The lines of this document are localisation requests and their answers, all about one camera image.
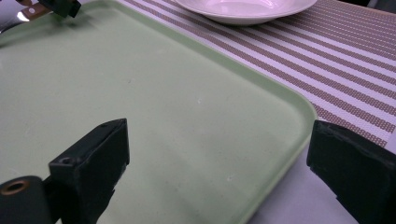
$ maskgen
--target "tray rim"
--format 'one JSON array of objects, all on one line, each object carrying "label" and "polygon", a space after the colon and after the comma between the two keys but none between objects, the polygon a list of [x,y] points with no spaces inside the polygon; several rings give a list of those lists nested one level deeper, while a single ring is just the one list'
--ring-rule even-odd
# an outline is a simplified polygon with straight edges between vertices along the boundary
[{"label": "tray rim", "polygon": [[[283,91],[288,91],[288,92],[290,92],[290,94],[294,95],[294,97],[299,98],[302,102],[304,102],[304,107],[307,108],[306,110],[309,110],[309,112],[312,113],[310,115],[310,117],[312,119],[318,118],[318,114],[317,114],[317,111],[314,108],[314,106],[301,93],[286,86],[283,83],[276,81],[275,79],[273,79],[271,77],[267,77],[264,73],[261,73],[260,71],[254,69],[252,67],[249,67],[240,61],[237,61],[235,58],[228,56],[227,54],[221,52],[220,50],[217,50],[217,49],[209,46],[206,43],[200,42],[199,40],[192,37],[191,35],[180,32],[179,30],[177,30],[175,28],[172,28],[164,23],[154,20],[150,16],[134,9],[133,5],[131,5],[130,3],[123,1],[123,0],[91,0],[88,3],[84,4],[83,7],[85,5],[88,7],[90,5],[92,5],[92,7],[94,7],[94,5],[96,5],[96,4],[105,4],[106,6],[114,7],[115,9],[120,10],[123,13],[125,13],[124,10],[128,10],[129,13],[136,13],[136,14],[144,17],[145,19],[147,19],[148,22],[150,22],[151,24],[160,26],[160,27],[162,27],[162,29],[170,31],[172,33],[172,38],[175,37],[175,35],[177,35],[179,38],[186,38],[186,39],[188,39],[188,41],[190,43],[194,44],[195,46],[204,47],[205,50],[210,50],[214,55],[219,55],[219,56],[223,57],[224,59],[228,60],[229,62],[235,63],[238,66],[242,67],[243,69],[247,69],[248,71],[251,71],[259,79],[266,79],[268,82],[271,82],[274,85],[277,85],[278,87],[280,87]],[[301,152],[309,144],[310,138],[311,138],[311,134],[309,134],[306,138],[304,138],[304,140],[302,139],[303,140],[302,143],[299,146],[297,146],[297,148],[293,151],[294,153],[291,154],[288,161],[282,166],[282,169],[279,170],[274,175],[274,178],[270,181],[268,187],[262,191],[262,193],[260,194],[260,197],[256,198],[256,200],[253,202],[253,204],[249,207],[248,211],[246,211],[244,213],[244,215],[240,217],[240,221],[238,221],[237,223],[246,223],[252,217],[252,215],[255,213],[255,211],[260,206],[260,204],[265,200],[266,196],[268,196],[268,194],[274,189],[274,187],[278,184],[279,180],[285,175],[285,173],[289,170],[289,168],[295,163],[297,157],[301,154]]]}]

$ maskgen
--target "table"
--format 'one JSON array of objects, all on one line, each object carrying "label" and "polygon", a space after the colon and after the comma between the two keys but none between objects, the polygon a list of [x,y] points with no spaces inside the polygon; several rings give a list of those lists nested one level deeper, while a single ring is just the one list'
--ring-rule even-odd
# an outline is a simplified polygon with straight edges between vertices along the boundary
[{"label": "table", "polygon": [[[299,14],[241,28],[210,21],[172,0],[121,2],[296,90],[320,119],[396,153],[396,15],[318,0]],[[356,223],[310,172],[306,153],[251,224]]]}]

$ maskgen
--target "striped placemat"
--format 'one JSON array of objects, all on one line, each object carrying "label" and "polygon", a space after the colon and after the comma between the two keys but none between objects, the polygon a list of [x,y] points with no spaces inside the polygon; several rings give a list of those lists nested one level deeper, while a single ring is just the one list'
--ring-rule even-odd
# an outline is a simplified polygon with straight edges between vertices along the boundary
[{"label": "striped placemat", "polygon": [[128,7],[304,95],[321,119],[384,146],[396,127],[396,15],[318,0],[296,15],[224,26],[172,0]]}]

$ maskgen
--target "placemat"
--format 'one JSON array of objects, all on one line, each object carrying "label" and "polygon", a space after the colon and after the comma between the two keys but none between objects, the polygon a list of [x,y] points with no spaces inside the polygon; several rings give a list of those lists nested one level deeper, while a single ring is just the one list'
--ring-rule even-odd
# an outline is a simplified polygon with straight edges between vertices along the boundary
[{"label": "placemat", "polygon": [[250,27],[215,23],[172,0],[126,0],[303,94],[321,119],[384,146],[396,127],[396,15],[334,0]]}]

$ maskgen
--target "light green tray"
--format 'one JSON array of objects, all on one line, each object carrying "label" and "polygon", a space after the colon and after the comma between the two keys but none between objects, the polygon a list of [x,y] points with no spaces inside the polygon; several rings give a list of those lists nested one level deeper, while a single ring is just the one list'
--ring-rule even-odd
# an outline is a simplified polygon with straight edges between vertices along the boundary
[{"label": "light green tray", "polygon": [[0,182],[96,125],[129,123],[132,163],[99,223],[243,223],[308,143],[305,98],[116,2],[0,37]]}]

